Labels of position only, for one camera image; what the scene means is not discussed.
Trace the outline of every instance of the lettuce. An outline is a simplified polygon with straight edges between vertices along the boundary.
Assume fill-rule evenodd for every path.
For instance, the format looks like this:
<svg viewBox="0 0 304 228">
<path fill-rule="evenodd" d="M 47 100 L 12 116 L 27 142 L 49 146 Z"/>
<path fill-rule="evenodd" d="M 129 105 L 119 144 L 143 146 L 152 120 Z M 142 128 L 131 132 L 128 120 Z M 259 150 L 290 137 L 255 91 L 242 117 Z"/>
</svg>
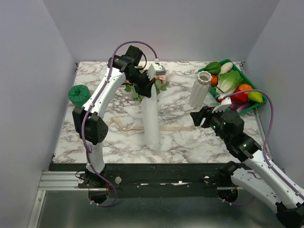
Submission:
<svg viewBox="0 0 304 228">
<path fill-rule="evenodd" d="M 229 73 L 224 73 L 218 76 L 218 88 L 216 89 L 218 94 L 225 93 L 231 94 L 233 93 L 240 84 L 242 84 L 242 77 L 239 75 L 238 71 L 231 70 Z"/>
</svg>

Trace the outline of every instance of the white tube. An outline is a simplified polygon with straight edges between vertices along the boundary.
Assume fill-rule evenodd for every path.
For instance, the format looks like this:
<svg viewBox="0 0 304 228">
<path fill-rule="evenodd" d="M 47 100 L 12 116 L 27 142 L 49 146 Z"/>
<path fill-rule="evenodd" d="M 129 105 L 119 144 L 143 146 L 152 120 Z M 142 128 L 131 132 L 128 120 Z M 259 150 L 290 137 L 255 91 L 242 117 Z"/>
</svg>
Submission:
<svg viewBox="0 0 304 228">
<path fill-rule="evenodd" d="M 160 131 L 158 124 L 157 94 L 155 85 L 151 88 L 151 97 L 145 97 L 141 103 L 144 139 L 151 150 L 160 148 Z"/>
<path fill-rule="evenodd" d="M 192 91 L 189 98 L 189 105 L 192 108 L 202 107 L 204 99 L 210 89 L 211 74 L 206 71 L 198 73 L 198 77 L 192 87 Z"/>
</svg>

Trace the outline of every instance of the green leaves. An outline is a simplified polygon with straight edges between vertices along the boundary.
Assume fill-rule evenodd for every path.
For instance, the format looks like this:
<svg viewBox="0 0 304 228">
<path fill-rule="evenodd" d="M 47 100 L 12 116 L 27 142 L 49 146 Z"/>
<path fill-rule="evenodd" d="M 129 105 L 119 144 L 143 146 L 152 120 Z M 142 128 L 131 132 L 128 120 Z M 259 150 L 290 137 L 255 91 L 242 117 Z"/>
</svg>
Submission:
<svg viewBox="0 0 304 228">
<path fill-rule="evenodd" d="M 138 98 L 138 93 L 132 93 L 132 98 L 134 99 Z"/>
<path fill-rule="evenodd" d="M 160 94 L 160 89 L 156 87 L 156 94 Z"/>
<path fill-rule="evenodd" d="M 160 89 L 161 87 L 162 87 L 162 81 L 160 80 L 160 79 L 157 79 L 156 81 L 155 81 L 155 85 L 156 85 L 156 88 L 158 88 L 158 89 Z"/>
<path fill-rule="evenodd" d="M 157 79 L 155 81 L 155 88 L 156 88 L 156 94 L 158 95 L 161 90 L 162 91 L 166 91 L 167 90 L 167 86 L 169 85 L 169 82 L 167 81 L 165 84 L 162 83 L 162 80 Z M 133 85 L 126 85 L 125 89 L 126 92 L 132 92 L 132 98 L 133 99 L 137 99 L 140 103 L 142 102 L 142 100 L 144 99 L 144 96 L 139 95 L 134 86 Z"/>
<path fill-rule="evenodd" d="M 131 92 L 131 87 L 129 85 L 126 85 L 124 90 L 126 92 Z"/>
<path fill-rule="evenodd" d="M 139 103 L 142 102 L 143 98 L 144 98 L 144 96 L 142 96 L 142 95 L 139 95 L 139 96 L 138 96 Z"/>
</svg>

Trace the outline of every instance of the screw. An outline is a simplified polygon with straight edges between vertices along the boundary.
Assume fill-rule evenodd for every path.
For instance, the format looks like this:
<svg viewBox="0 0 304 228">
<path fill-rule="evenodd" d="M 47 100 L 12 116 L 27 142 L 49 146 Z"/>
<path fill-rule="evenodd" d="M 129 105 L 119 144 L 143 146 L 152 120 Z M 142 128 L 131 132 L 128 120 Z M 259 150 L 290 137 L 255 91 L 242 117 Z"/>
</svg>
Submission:
<svg viewBox="0 0 304 228">
<path fill-rule="evenodd" d="M 78 184 L 82 184 L 83 182 L 85 182 L 83 179 L 78 179 L 77 180 L 77 182 L 78 182 Z"/>
<path fill-rule="evenodd" d="M 115 178 L 115 183 L 120 184 L 122 182 L 122 179 L 120 177 Z"/>
<path fill-rule="evenodd" d="M 209 176 L 205 176 L 205 177 L 204 177 L 204 182 L 205 182 L 206 184 L 208 184 L 208 183 L 210 182 L 210 177 L 209 177 Z"/>
</svg>

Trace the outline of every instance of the pink flower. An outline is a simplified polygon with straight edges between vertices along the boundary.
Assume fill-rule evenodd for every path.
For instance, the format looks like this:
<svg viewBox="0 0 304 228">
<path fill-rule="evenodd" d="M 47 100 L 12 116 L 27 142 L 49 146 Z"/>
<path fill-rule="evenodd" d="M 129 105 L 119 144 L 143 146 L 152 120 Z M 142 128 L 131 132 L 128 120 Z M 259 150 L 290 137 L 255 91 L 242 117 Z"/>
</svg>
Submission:
<svg viewBox="0 0 304 228">
<path fill-rule="evenodd" d="M 160 79 L 161 82 L 162 82 L 163 84 L 165 84 L 165 83 L 166 83 L 166 80 L 167 80 L 167 77 L 166 77 L 166 75 L 158 75 L 158 76 L 156 76 L 156 79 Z"/>
</svg>

